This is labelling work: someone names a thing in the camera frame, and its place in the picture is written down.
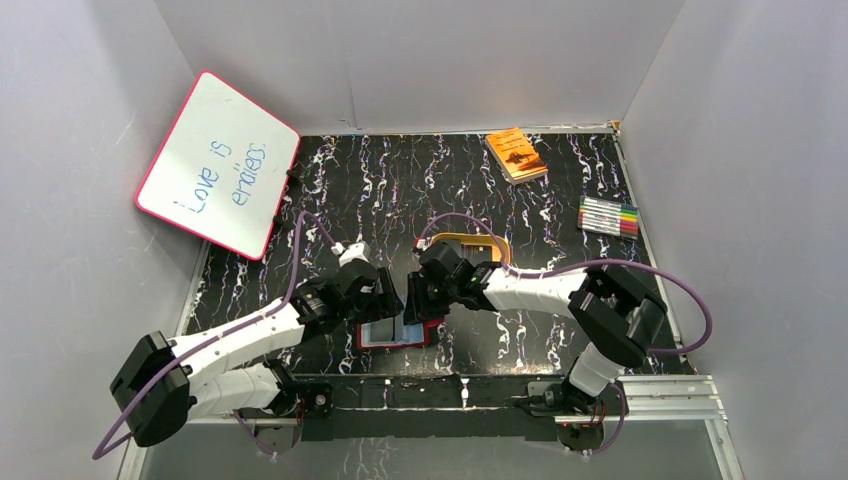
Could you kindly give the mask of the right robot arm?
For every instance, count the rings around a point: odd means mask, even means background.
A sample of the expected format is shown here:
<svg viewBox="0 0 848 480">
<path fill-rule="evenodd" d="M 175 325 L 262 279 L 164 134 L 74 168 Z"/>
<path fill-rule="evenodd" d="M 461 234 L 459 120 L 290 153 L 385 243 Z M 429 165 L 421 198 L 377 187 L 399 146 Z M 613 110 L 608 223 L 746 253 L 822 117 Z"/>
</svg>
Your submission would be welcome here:
<svg viewBox="0 0 848 480">
<path fill-rule="evenodd" d="M 668 312 L 662 298 L 622 262 L 592 260 L 558 274 L 516 270 L 493 261 L 473 264 L 450 244 L 436 242 L 421 252 L 418 269 L 407 277 L 404 320 L 441 319 L 454 304 L 574 319 L 589 340 L 563 387 L 565 405 L 577 414 L 590 413 L 608 385 L 644 363 Z"/>
</svg>

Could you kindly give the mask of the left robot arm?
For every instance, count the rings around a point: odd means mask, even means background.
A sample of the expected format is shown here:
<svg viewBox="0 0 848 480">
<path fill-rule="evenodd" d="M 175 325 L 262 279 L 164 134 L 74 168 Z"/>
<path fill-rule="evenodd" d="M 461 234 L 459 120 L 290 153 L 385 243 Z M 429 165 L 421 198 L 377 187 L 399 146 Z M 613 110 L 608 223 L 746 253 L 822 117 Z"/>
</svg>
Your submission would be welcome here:
<svg viewBox="0 0 848 480">
<path fill-rule="evenodd" d="M 403 304 L 389 270 L 348 247 L 338 270 L 303 282 L 290 299 L 198 334 L 142 337 L 110 385 L 139 447 L 157 445 L 189 421 L 244 409 L 275 416 L 325 416 L 326 383 L 297 381 L 266 354 L 332 333 L 341 324 L 394 318 Z"/>
</svg>

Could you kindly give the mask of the red card holder wallet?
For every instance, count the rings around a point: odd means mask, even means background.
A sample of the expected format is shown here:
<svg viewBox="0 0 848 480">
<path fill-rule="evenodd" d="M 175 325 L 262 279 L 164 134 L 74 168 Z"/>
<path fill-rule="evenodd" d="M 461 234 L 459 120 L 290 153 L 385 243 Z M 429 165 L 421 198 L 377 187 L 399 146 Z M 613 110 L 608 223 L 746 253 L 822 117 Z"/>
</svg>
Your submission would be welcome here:
<svg viewBox="0 0 848 480">
<path fill-rule="evenodd" d="M 438 341 L 438 328 L 444 318 L 406 325 L 398 316 L 357 326 L 357 347 L 360 350 L 400 349 L 429 346 Z"/>
</svg>

